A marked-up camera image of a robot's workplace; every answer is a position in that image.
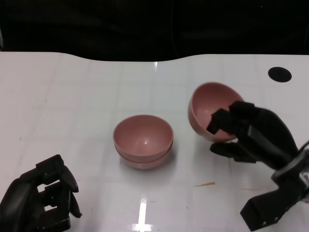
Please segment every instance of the white table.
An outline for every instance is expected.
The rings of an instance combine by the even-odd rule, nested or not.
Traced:
[[[269,68],[293,75],[272,81]],[[193,90],[216,81],[284,120],[298,146],[309,139],[309,57],[201,55],[167,62],[103,62],[59,53],[0,53],[0,199],[35,164],[60,154],[77,179],[83,216],[72,232],[247,232],[239,212],[274,190],[271,169],[209,151],[186,114]],[[153,114],[174,129],[175,158],[153,171],[120,162],[115,125]],[[215,182],[216,185],[194,187]],[[308,231],[298,203],[263,232]]]

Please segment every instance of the pink bowl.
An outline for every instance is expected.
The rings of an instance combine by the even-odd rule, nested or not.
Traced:
[[[173,142],[169,123],[152,115],[136,115],[121,121],[113,139],[118,153],[137,163],[148,163],[163,157]]]
[[[131,166],[132,168],[136,168],[136,169],[141,169],[141,170],[147,170],[147,169],[153,169],[153,168],[157,168],[159,166],[161,166],[162,164],[164,164],[164,162],[167,160],[167,158],[170,155],[171,152],[171,148],[172,146],[168,149],[168,151],[166,152],[166,154],[164,154],[162,157],[160,157],[159,159],[152,161],[152,162],[148,162],[148,163],[138,163],[138,162],[132,162],[128,159],[126,159],[125,157],[123,157],[119,151],[116,149],[116,151],[118,152],[118,154],[120,155],[121,160],[126,163],[128,166]]]
[[[235,135],[219,130],[215,135],[206,130],[211,115],[218,109],[229,110],[228,107],[243,98],[230,87],[210,82],[200,85],[193,93],[189,103],[188,118],[193,130],[213,142],[226,142],[235,139]]]

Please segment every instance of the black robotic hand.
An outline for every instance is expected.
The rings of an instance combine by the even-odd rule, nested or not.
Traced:
[[[261,161],[276,170],[272,180],[278,189],[248,200],[240,212],[251,231],[277,223],[298,201],[309,200],[309,150],[300,150],[282,122],[272,111],[236,101],[229,111],[212,115],[207,130],[235,134],[236,143],[214,143],[210,150],[238,162]]]
[[[37,187],[41,184],[49,186],[39,192]],[[0,231],[68,230],[69,213],[77,218],[82,215],[74,192],[78,192],[76,180],[60,155],[38,163],[35,169],[14,180],[5,193],[0,203]],[[54,208],[45,211],[48,205]]]

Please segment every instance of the black hole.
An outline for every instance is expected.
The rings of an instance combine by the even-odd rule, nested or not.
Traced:
[[[292,79],[292,74],[282,67],[273,67],[268,71],[268,75],[271,79],[277,82],[288,82]]]

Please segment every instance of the bowl rim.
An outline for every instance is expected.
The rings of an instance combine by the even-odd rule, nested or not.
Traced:
[[[115,127],[115,129],[114,129],[114,131],[113,131],[113,133],[112,133],[112,138],[113,138],[113,140],[114,140],[114,144],[117,145],[123,152],[128,153],[129,155],[132,155],[132,156],[145,156],[145,155],[143,155],[143,154],[131,154],[131,153],[129,153],[129,152],[124,151],[124,150],[116,143],[116,141],[115,141],[115,131],[116,131],[116,129],[118,128],[118,126],[119,126],[121,123],[123,123],[124,121],[126,121],[126,120],[128,120],[128,119],[130,119],[130,118],[132,118],[132,117],[139,117],[139,116],[155,117],[155,118],[158,118],[158,119],[164,121],[164,122],[169,126],[170,131],[172,132],[171,141],[170,141],[170,142],[168,143],[168,145],[165,146],[164,149],[162,149],[160,152],[162,152],[162,151],[164,151],[164,150],[166,150],[166,149],[169,149],[169,148],[171,147],[171,145],[173,144],[173,141],[174,141],[174,131],[173,131],[173,128],[172,128],[172,126],[171,126],[166,120],[164,120],[164,119],[162,119],[162,118],[160,118],[160,117],[158,117],[158,116],[154,116],[154,115],[133,115],[133,116],[127,117],[127,118],[123,119],[122,121],[120,121],[120,122],[117,124],[117,126]],[[154,155],[157,155],[157,154],[160,153],[160,152],[152,153],[152,154],[149,154],[149,155],[147,155],[147,156],[154,156]]]
[[[194,113],[194,110],[193,110],[193,98],[194,98],[194,96],[195,96],[195,93],[196,93],[200,88],[202,88],[203,86],[206,86],[206,85],[213,85],[213,84],[219,85],[219,86],[223,86],[223,87],[225,87],[225,88],[228,88],[228,89],[232,90],[233,92],[235,92],[235,93],[239,96],[239,98],[240,98],[242,101],[244,101],[244,99],[242,98],[242,96],[241,96],[236,90],[234,90],[234,89],[231,88],[230,86],[227,86],[227,85],[222,84],[222,83],[220,83],[220,82],[206,82],[206,83],[203,83],[203,84],[199,85],[199,86],[194,90],[194,92],[193,92],[193,94],[192,94],[192,97],[191,97],[191,100],[190,100],[190,110],[191,110],[192,115],[193,115],[195,121],[197,122],[197,124],[198,124],[205,132],[207,132],[207,133],[209,133],[209,134],[211,134],[211,133],[210,133],[209,131],[207,131],[205,128],[202,127],[202,125],[199,123],[197,117],[195,116],[195,113]]]
[[[158,160],[164,158],[164,157],[165,157],[166,155],[168,155],[168,153],[172,150],[172,147],[173,147],[173,144],[169,147],[169,149],[167,150],[166,153],[164,153],[163,156],[161,156],[160,158],[157,158],[156,160],[153,160],[153,161],[150,161],[150,162],[146,162],[146,163],[134,162],[134,161],[132,161],[132,160],[127,159],[127,158],[124,157],[123,155],[119,154],[119,151],[117,150],[117,148],[116,148],[116,151],[118,152],[118,155],[119,155],[121,158],[123,158],[123,159],[125,159],[125,160],[127,160],[127,161],[129,161],[129,162],[131,162],[131,163],[148,164],[148,163],[153,163],[153,162],[156,162],[156,161],[158,161]]]

